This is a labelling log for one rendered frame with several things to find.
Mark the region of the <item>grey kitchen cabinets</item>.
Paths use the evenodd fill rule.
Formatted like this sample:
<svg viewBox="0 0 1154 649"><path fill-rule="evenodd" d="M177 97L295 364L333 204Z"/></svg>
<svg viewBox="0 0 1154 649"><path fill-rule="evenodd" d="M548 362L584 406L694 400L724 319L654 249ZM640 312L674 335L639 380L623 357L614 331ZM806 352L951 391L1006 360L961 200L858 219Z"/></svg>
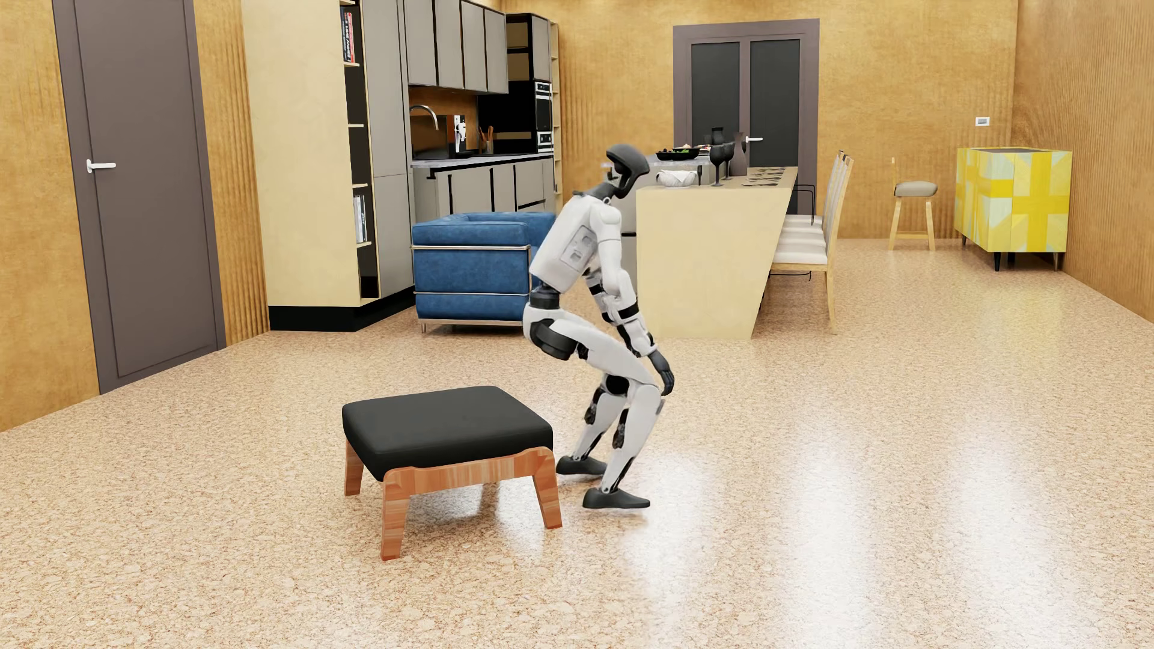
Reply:
<svg viewBox="0 0 1154 649"><path fill-rule="evenodd" d="M472 0L403 0L409 83L507 94L507 15Z"/></svg>
<svg viewBox="0 0 1154 649"><path fill-rule="evenodd" d="M552 154L415 161L414 224L465 212L557 212Z"/></svg>

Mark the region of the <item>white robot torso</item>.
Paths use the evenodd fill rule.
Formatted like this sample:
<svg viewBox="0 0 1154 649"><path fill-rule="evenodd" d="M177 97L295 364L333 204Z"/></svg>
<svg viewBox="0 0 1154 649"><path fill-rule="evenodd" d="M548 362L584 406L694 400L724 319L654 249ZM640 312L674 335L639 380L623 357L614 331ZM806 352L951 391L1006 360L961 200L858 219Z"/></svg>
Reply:
<svg viewBox="0 0 1154 649"><path fill-rule="evenodd" d="M531 275L564 292L597 262L598 239L589 224L595 203L607 202L592 195L569 199L539 246Z"/></svg>

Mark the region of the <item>grey upper kitchen cabinets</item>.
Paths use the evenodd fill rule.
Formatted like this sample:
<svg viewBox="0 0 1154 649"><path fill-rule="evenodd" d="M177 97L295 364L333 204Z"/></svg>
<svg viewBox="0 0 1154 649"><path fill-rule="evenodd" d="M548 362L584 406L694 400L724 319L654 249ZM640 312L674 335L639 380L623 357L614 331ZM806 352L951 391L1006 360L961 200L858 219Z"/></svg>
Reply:
<svg viewBox="0 0 1154 649"><path fill-rule="evenodd" d="M403 0L409 83L507 94L507 15L472 0Z"/></svg>

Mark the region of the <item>white slatted dining chair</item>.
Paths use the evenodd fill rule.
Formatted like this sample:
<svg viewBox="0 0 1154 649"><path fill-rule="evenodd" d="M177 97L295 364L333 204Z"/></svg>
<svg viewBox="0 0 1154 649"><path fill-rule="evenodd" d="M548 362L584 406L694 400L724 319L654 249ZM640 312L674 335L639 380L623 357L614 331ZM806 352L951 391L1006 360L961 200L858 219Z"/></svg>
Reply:
<svg viewBox="0 0 1154 649"><path fill-rule="evenodd" d="M834 283L832 261L844 212L844 195L852 176L854 159L839 151L829 182L829 199L822 224L785 225L774 252L771 273L825 273L829 298L829 330L835 334Z"/></svg>
<svg viewBox="0 0 1154 649"><path fill-rule="evenodd" d="M834 163L829 173L829 187L826 187L825 202L823 211L820 215L786 215L785 227L789 231L809 231L814 227L819 227L822 231L826 230L829 223L832 223L835 203L838 194L840 192L841 185L844 184L844 161L846 159L846 154L844 150L839 150Z"/></svg>

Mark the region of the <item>tall beige shelf cabinet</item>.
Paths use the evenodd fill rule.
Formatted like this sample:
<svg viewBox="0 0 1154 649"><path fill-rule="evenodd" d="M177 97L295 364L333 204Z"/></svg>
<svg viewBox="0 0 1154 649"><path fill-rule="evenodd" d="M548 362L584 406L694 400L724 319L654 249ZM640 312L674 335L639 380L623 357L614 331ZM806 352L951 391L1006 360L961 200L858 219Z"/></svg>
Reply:
<svg viewBox="0 0 1154 649"><path fill-rule="evenodd" d="M241 0L267 307L276 331L358 331L414 303L400 0ZM355 64L340 12L353 14ZM368 243L355 243L364 194Z"/></svg>

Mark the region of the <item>robot leg white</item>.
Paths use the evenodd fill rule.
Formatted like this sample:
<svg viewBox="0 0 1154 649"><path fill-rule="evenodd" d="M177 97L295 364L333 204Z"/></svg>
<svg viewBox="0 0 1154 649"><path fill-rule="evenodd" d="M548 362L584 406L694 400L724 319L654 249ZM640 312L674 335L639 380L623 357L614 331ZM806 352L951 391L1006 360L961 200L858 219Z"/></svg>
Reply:
<svg viewBox="0 0 1154 649"><path fill-rule="evenodd" d="M598 488L619 488L627 469L640 453L662 406L661 388L642 361L627 346L584 318L562 309L527 305L523 313L524 331L548 356L565 361L577 352L602 375L627 376L627 406L610 428L600 437L589 456L607 463Z"/></svg>
<svg viewBox="0 0 1154 649"><path fill-rule="evenodd" d="M569 457L584 461L627 406L627 376L605 374L586 409L583 433Z"/></svg>

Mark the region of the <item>grey lower kitchen cabinets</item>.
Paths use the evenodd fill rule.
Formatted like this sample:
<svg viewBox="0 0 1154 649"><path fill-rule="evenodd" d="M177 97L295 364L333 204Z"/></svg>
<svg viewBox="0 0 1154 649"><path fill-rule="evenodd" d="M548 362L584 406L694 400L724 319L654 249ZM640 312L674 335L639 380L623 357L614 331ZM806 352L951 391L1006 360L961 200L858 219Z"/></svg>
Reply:
<svg viewBox="0 0 1154 649"><path fill-rule="evenodd" d="M552 154L415 161L414 224L465 212L557 212Z"/></svg>

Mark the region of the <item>grey double door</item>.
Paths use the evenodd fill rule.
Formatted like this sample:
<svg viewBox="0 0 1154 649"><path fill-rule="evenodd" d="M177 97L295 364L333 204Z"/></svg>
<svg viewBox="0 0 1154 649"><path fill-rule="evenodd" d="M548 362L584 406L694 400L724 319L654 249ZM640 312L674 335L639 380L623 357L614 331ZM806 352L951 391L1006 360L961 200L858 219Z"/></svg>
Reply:
<svg viewBox="0 0 1154 649"><path fill-rule="evenodd" d="M799 167L792 209L816 211L819 20L673 27L675 144L720 128L748 165Z"/></svg>

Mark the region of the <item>wooden stool grey cushion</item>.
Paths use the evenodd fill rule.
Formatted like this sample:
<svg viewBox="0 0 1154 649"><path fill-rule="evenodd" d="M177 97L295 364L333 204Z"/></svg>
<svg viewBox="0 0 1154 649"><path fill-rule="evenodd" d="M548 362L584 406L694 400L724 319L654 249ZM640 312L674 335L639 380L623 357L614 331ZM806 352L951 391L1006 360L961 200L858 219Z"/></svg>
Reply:
<svg viewBox="0 0 1154 649"><path fill-rule="evenodd" d="M893 196L896 199L894 210L891 221L890 234L887 236L887 249L893 251L898 239L924 239L929 249L936 249L935 226L932 225L932 201L937 193L937 184L930 181L899 181L899 165L897 158L892 156L891 178L893 180ZM901 231L899 229L900 216L902 215L902 199L916 199L924 201L926 227L923 231Z"/></svg>

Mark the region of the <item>dark robot head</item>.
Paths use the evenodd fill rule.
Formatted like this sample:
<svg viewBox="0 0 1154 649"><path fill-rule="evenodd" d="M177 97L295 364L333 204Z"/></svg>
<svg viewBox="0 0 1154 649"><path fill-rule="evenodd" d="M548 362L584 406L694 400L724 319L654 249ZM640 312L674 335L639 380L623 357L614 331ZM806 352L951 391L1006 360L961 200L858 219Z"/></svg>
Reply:
<svg viewBox="0 0 1154 649"><path fill-rule="evenodd" d="M636 147L619 143L607 149L607 158L620 178L610 181L612 197L624 199L632 191L637 179L650 173L647 158Z"/></svg>

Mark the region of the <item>black built-in oven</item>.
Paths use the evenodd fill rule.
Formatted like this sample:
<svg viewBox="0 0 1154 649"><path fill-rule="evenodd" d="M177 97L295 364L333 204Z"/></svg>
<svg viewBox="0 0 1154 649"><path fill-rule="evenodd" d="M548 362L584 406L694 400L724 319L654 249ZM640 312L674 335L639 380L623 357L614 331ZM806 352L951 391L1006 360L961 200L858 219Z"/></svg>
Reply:
<svg viewBox="0 0 1154 649"><path fill-rule="evenodd" d="M549 82L533 82L535 107L535 141L538 152L553 152L555 146L553 125L553 89Z"/></svg>

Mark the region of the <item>grey single door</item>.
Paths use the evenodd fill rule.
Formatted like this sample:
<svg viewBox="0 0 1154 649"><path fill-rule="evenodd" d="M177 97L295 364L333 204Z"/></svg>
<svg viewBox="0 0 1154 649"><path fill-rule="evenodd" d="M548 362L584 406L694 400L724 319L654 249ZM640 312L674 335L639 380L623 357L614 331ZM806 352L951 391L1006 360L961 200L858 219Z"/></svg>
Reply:
<svg viewBox="0 0 1154 649"><path fill-rule="evenodd" d="M113 391L225 344L194 3L52 9L98 388Z"/></svg>

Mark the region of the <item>right robot leg white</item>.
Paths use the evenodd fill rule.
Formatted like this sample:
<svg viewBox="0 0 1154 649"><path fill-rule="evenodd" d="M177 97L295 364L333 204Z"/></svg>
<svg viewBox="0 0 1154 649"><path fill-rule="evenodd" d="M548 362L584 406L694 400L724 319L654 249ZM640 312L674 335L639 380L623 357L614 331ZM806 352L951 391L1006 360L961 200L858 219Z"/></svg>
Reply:
<svg viewBox="0 0 1154 649"><path fill-rule="evenodd" d="M619 488L627 469L640 453L662 406L661 388L642 361L627 346L584 318L562 309L527 305L523 313L524 331L548 356L565 361L577 352L602 375L627 376L627 406L610 428L600 437L589 456L607 463L598 488Z"/></svg>

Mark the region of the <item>black cushioned wooden ottoman chair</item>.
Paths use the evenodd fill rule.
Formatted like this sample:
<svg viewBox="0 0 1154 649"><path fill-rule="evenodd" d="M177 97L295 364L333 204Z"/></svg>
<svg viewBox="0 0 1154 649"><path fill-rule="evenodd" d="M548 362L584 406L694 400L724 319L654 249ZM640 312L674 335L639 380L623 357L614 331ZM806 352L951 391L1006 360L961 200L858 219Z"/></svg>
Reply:
<svg viewBox="0 0 1154 649"><path fill-rule="evenodd" d="M364 470L382 483L384 561L400 555L410 498L531 476L544 524L563 524L553 428L494 386L417 391L345 404L345 495Z"/></svg>

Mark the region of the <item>yellow patchwork cabinet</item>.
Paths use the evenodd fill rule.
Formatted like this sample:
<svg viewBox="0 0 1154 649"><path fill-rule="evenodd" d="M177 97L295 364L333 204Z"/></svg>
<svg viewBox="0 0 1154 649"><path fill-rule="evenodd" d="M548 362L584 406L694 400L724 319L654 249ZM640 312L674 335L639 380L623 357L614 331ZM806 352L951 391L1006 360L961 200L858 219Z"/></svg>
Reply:
<svg viewBox="0 0 1154 649"><path fill-rule="evenodd" d="M1028 147L957 150L954 227L962 239L1001 254L1066 251L1072 152Z"/></svg>

